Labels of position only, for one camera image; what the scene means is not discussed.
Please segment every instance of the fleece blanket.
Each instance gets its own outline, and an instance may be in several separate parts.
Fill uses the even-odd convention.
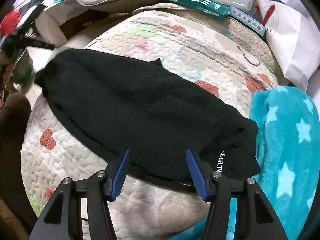
[[[253,94],[250,119],[258,127],[254,178],[275,209],[289,240],[296,240],[307,220],[320,169],[320,123],[312,99],[295,87]],[[170,240],[198,240],[205,218]],[[236,199],[231,200],[227,240],[233,240]]]

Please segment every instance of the red drawing on pillow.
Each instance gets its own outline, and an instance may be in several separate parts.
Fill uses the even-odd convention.
[[[195,82],[195,84],[197,84],[199,87],[209,91],[211,94],[214,94],[217,98],[219,98],[219,88],[215,87],[205,81],[202,80],[197,80]]]
[[[260,81],[255,80],[248,75],[244,75],[244,79],[251,94],[253,94],[255,91],[266,91],[266,89],[261,85]]]
[[[51,198],[51,196],[54,193],[54,191],[55,191],[55,189],[54,188],[50,188],[50,187],[45,190],[44,194],[45,194],[45,199],[47,201],[49,201],[49,199]]]
[[[261,78],[265,83],[267,83],[269,87],[273,87],[273,86],[272,86],[272,83],[271,83],[271,81],[270,81],[270,79],[268,78],[267,75],[265,75],[265,74],[260,74],[260,73],[259,73],[259,74],[257,74],[257,76],[258,76],[259,78]]]
[[[165,24],[165,23],[161,23],[160,25],[164,26],[164,27],[167,27],[169,29],[172,29],[178,33],[187,33],[186,29],[184,27],[181,27],[179,25],[169,25],[169,24]]]
[[[45,129],[40,138],[40,144],[48,150],[53,150],[56,146],[56,141],[52,137],[51,129]]]

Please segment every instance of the light blue star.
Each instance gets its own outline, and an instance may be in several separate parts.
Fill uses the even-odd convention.
[[[303,100],[303,102],[307,105],[308,111],[313,115],[313,104],[311,101],[306,98],[306,100]]]
[[[300,123],[296,123],[296,127],[299,133],[299,143],[302,143],[304,140],[310,142],[310,129],[311,125],[306,124],[304,120],[301,118]]]
[[[315,195],[316,195],[316,189],[313,191],[312,197],[309,198],[308,201],[307,201],[307,206],[308,206],[309,209],[311,209],[311,207],[312,207],[312,203],[313,203],[313,200],[315,198]]]
[[[276,89],[277,89],[278,92],[281,92],[281,91],[288,92],[288,90],[283,86],[278,86]]]
[[[201,72],[200,68],[198,68],[198,67],[195,67],[195,70],[197,71],[197,73],[193,76],[189,76],[185,73],[181,73],[179,76],[181,76],[182,78],[188,79],[188,80],[191,80],[191,79],[200,80],[202,77],[202,72]]]
[[[277,198],[280,198],[283,194],[288,194],[292,197],[293,182],[296,174],[290,171],[286,162],[284,162],[282,170],[278,171],[278,188]]]
[[[276,112],[277,111],[278,111],[278,107],[277,106],[269,108],[269,112],[268,112],[267,117],[266,117],[266,124],[268,122],[271,122],[271,121],[277,121],[277,116],[276,116]]]

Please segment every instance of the red object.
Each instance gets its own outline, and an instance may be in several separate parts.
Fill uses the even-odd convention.
[[[51,198],[51,196],[54,193],[54,191],[55,191],[55,189],[54,188],[50,188],[50,187],[45,190],[44,194],[45,194],[45,199],[46,199],[47,202]]]
[[[255,91],[266,91],[266,89],[262,86],[260,81],[255,80],[248,75],[244,75],[244,79],[247,84],[247,88],[251,94],[253,94]]]
[[[268,20],[270,19],[271,15],[273,14],[273,12],[275,11],[276,6],[272,5],[269,10],[267,11],[264,19],[263,19],[263,24],[266,25],[266,23],[268,22]]]
[[[167,28],[170,28],[178,33],[187,33],[186,29],[182,26],[179,26],[179,25],[169,25],[169,24],[165,24],[165,23],[161,23],[160,25],[164,26],[164,27],[167,27]]]
[[[13,10],[8,13],[0,25],[0,39],[5,35],[11,34],[14,28],[17,27],[20,20],[21,17],[18,10]]]
[[[146,44],[142,44],[141,46],[138,46],[143,52],[147,52],[148,48]]]
[[[271,83],[271,81],[270,81],[270,79],[268,78],[267,75],[258,73],[257,76],[259,78],[261,78],[265,83],[267,83],[269,87],[271,87],[271,88],[273,87],[272,83]]]
[[[56,146],[56,141],[52,137],[51,129],[45,129],[40,138],[40,144],[48,150],[53,150]]]
[[[195,82],[195,84],[197,84],[199,87],[207,90],[208,92],[210,92],[211,94],[214,94],[217,98],[219,98],[219,88],[215,87],[205,81],[202,80],[197,80]]]

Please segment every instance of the quilted blanket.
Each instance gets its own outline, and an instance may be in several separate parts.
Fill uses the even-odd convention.
[[[252,94],[276,87],[278,81],[260,60],[265,57],[271,62],[273,58],[256,47],[262,54],[257,58],[243,44],[209,24],[151,10],[121,22],[86,48],[148,61],[160,58],[169,71],[249,117]],[[36,214],[64,177],[85,179],[106,165],[62,126],[41,95],[32,110],[21,152],[23,183]],[[156,187],[128,175],[121,195],[109,209],[117,237],[141,239],[194,225],[207,214],[208,204],[197,195]],[[85,201],[82,212],[86,217]],[[83,232],[89,239],[85,221]]]

